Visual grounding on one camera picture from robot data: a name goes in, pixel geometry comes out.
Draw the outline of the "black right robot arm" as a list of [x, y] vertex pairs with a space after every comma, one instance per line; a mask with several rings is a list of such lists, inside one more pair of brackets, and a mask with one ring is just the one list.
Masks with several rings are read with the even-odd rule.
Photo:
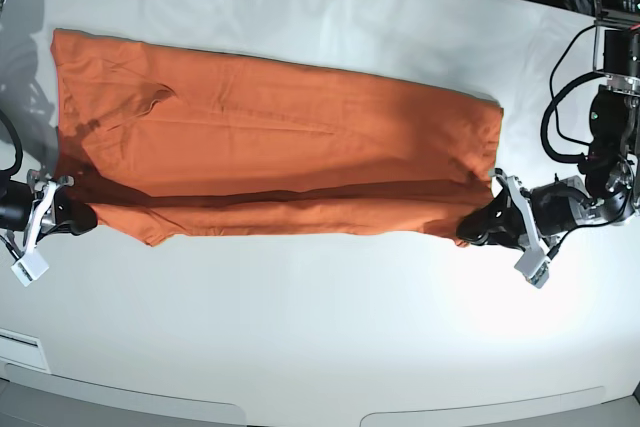
[[36, 81], [33, 36], [44, 29], [44, 14], [45, 0], [9, 0], [1, 14], [1, 226], [12, 231], [27, 227], [36, 199], [27, 184], [11, 179], [25, 154], [49, 180], [69, 175], [84, 184], [98, 178], [83, 142], [100, 123], [62, 114]]

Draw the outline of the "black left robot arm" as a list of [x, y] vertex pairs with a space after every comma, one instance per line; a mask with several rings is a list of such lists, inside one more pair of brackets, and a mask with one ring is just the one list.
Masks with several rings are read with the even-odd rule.
[[[458, 237], [473, 245], [500, 245], [553, 258], [573, 232], [625, 222], [639, 211], [639, 28], [604, 19], [593, 25], [604, 41], [603, 63], [551, 95], [540, 125], [540, 141], [554, 162], [575, 165], [578, 175], [528, 190], [496, 168], [501, 190], [458, 226]], [[559, 104], [576, 88], [602, 80], [590, 107], [592, 140], [581, 154], [563, 154], [549, 140], [559, 121]]]

